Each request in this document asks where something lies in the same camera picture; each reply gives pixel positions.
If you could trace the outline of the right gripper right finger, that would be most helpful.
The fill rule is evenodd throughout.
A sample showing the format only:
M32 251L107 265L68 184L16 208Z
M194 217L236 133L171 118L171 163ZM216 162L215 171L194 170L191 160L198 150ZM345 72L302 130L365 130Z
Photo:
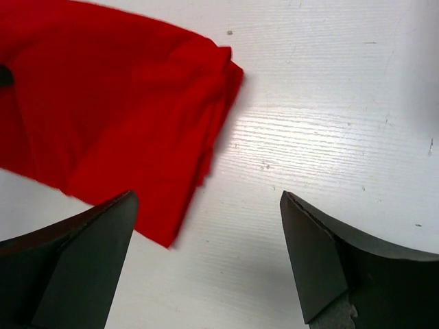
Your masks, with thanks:
M437 328L438 255L328 216L293 193L281 219L310 328Z

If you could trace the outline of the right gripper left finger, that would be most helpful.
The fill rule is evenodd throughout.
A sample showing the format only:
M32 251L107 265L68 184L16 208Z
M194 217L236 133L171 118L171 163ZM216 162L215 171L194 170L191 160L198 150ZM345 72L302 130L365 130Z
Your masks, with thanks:
M104 328L137 219L126 191L1 242L2 328Z

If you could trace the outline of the red t shirt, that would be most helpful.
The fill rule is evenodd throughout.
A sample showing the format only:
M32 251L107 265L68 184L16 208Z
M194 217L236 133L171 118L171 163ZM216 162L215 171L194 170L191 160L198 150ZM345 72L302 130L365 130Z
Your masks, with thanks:
M1 2L1 168L98 205L139 198L169 247L244 71L197 33L79 1Z

